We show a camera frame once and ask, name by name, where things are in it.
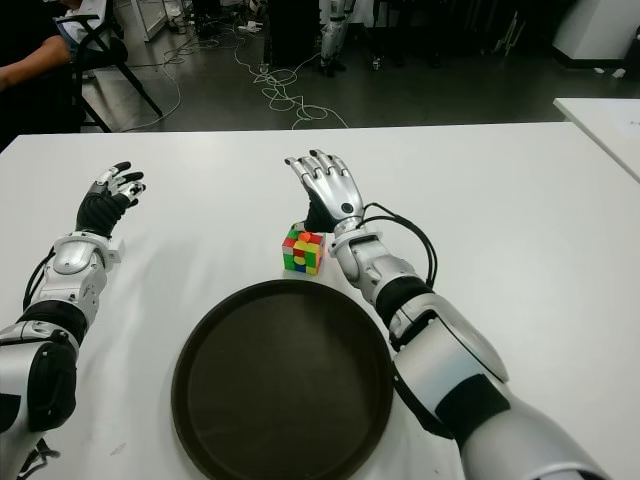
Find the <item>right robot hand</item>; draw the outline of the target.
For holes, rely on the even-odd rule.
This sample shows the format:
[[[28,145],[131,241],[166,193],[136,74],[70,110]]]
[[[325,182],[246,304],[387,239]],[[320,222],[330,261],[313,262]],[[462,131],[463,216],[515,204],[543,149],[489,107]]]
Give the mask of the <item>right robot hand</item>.
[[[363,219],[364,203],[346,164],[319,149],[284,160],[299,178],[309,198],[304,229],[340,236]]]

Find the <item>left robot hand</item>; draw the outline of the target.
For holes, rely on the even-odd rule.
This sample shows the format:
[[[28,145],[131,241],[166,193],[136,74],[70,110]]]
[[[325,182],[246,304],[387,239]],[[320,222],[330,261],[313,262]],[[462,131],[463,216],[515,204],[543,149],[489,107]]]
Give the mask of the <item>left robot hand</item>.
[[[111,237],[116,224],[146,190],[144,173],[128,173],[130,168],[128,161],[117,163],[91,184],[77,212],[76,231]]]

